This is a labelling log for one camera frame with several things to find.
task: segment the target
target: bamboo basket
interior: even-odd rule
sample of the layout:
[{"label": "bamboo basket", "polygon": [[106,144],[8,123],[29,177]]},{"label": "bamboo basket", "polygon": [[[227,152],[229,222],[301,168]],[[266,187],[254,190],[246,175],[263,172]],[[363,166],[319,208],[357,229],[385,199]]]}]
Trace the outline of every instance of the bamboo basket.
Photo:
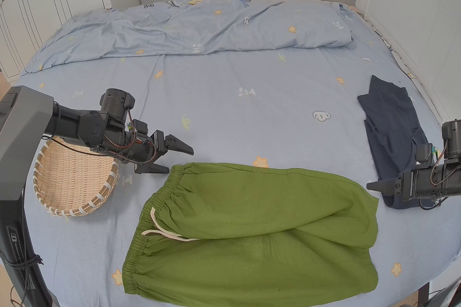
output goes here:
[{"label": "bamboo basket", "polygon": [[[82,152],[90,149],[66,146]],[[80,154],[48,140],[34,166],[34,190],[40,203],[53,215],[83,216],[100,207],[112,193],[118,178],[118,161],[108,156]]]}]

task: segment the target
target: dark blue folded clothing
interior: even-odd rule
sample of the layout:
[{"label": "dark blue folded clothing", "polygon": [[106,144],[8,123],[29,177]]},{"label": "dark blue folded clothing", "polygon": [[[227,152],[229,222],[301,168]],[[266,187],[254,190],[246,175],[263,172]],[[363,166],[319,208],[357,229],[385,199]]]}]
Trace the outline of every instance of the dark blue folded clothing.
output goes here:
[{"label": "dark blue folded clothing", "polygon": [[[428,143],[406,88],[372,76],[369,93],[357,97],[366,113],[365,128],[379,180],[391,179],[416,166],[416,146]],[[418,207],[414,199],[383,196],[392,208]],[[431,200],[422,200],[431,207]]]}]

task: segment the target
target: drawstring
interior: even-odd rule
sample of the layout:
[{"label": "drawstring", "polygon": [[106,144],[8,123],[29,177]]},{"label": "drawstring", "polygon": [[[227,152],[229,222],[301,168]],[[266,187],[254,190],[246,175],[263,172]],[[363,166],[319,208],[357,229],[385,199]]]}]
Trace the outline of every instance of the drawstring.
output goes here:
[{"label": "drawstring", "polygon": [[148,235],[150,233],[157,233],[161,234],[167,238],[170,239],[175,239],[176,241],[182,241],[182,242],[190,242],[190,241],[198,241],[199,239],[197,238],[184,238],[182,237],[181,234],[176,234],[173,233],[172,231],[168,231],[166,229],[163,229],[160,225],[158,225],[157,220],[155,219],[155,208],[152,207],[152,210],[150,210],[150,216],[152,217],[153,223],[157,227],[158,230],[151,229],[151,230],[145,230],[141,234],[142,235]]}]

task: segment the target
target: wicker basket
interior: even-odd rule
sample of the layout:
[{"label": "wicker basket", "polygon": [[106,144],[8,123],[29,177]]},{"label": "wicker basket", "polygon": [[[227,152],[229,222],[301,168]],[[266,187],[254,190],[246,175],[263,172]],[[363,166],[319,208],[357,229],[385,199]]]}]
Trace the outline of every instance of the wicker basket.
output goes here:
[{"label": "wicker basket", "polygon": [[[63,143],[91,152],[86,147]],[[35,163],[34,190],[40,203],[53,215],[83,216],[107,200],[117,177],[118,161],[113,157],[80,154],[49,140]]]}]

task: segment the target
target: headboard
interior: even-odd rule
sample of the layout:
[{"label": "headboard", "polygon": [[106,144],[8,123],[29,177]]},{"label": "headboard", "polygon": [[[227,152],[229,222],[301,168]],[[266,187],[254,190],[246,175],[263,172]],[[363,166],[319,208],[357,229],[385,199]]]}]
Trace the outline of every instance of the headboard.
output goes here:
[{"label": "headboard", "polygon": [[357,0],[356,6],[397,52],[436,116],[461,119],[461,0]]}]

